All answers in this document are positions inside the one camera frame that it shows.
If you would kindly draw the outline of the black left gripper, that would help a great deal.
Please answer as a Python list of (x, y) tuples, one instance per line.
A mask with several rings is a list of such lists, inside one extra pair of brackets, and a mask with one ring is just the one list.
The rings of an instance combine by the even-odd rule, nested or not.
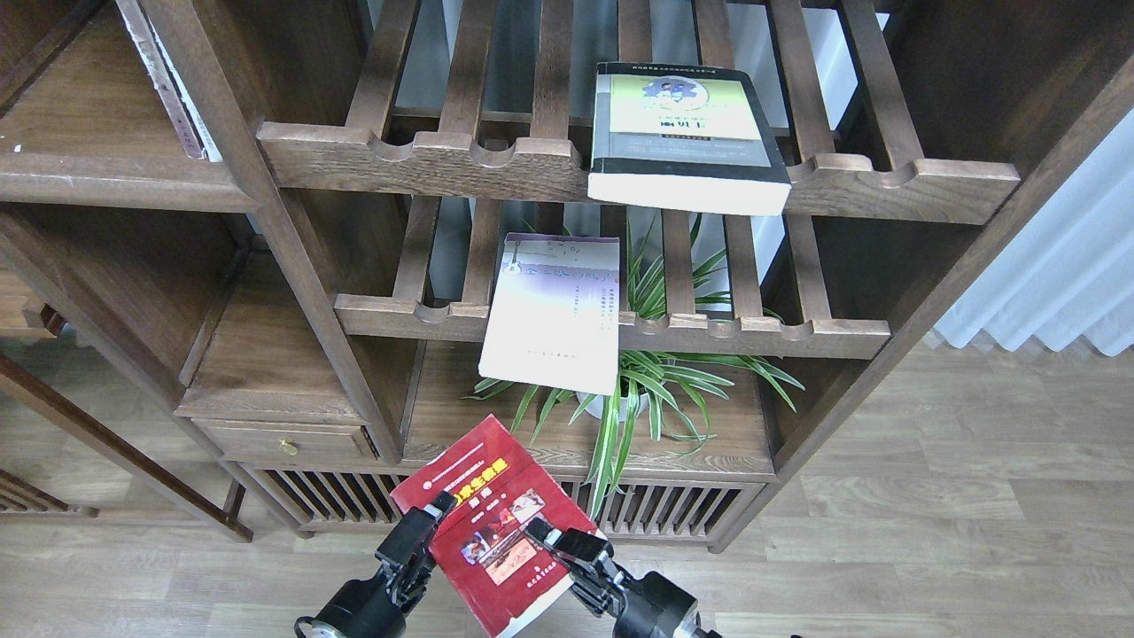
[(374, 556), (380, 569), (344, 584), (316, 616), (296, 619), (297, 637), (401, 637), (425, 593), (435, 561), (429, 546), (457, 497), (441, 490), (425, 508), (401, 516)]

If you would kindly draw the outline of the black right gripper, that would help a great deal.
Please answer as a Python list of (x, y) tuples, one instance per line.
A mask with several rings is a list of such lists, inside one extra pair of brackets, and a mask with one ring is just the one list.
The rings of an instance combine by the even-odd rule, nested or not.
[(586, 609), (616, 618), (613, 637), (709, 637), (693, 595), (655, 571), (629, 576), (613, 562), (610, 542), (579, 529), (564, 531), (542, 517), (531, 518), (524, 533), (567, 565), (572, 593)]

